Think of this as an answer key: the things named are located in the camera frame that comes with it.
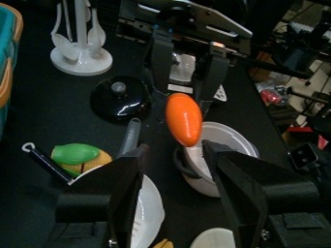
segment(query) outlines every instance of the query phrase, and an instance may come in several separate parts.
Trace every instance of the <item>white bowl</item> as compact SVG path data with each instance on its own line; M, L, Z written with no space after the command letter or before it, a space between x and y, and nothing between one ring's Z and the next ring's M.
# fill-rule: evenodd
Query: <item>white bowl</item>
M259 157L258 151L251 142L231 127L217 123L203 122L202 135L197 146L185 147L186 161L201 178L193 178L183 173L190 186L209 197L221 197L218 186L213 180L209 166L203 159L202 141L210 140L226 144L235 151L253 157Z
M210 229L193 241L190 248L235 248L233 231L229 229Z

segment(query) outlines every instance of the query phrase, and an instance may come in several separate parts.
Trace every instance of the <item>toy carrot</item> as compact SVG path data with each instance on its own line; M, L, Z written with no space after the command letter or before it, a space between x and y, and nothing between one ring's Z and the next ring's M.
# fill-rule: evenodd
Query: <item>toy carrot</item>
M195 146L202 133L202 111L197 102L185 93L170 95L166 106L166 120L177 141Z

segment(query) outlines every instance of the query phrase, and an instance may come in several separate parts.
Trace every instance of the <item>black table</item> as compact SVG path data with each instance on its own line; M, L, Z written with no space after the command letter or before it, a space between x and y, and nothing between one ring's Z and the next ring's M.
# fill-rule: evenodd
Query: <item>black table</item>
M0 247L43 247L55 224L55 207L63 186L22 152L32 141L47 153L58 144L88 143L117 155L126 124L108 123L90 108L90 95L102 79L141 77L146 46L115 38L106 29L104 48L114 56L111 70L100 76L76 77L52 65L50 32L54 12L18 6L24 18L19 64L4 138L0 149ZM211 108L206 121L235 129L259 149L262 159L289 167L287 150L271 122L254 83L241 66L229 69L227 102ZM186 248L207 229L227 227L222 200L187 185L173 163L178 145L159 109L151 106L143 121L142 141L150 145L151 164L145 171L162 195L166 220L155 242L165 237Z

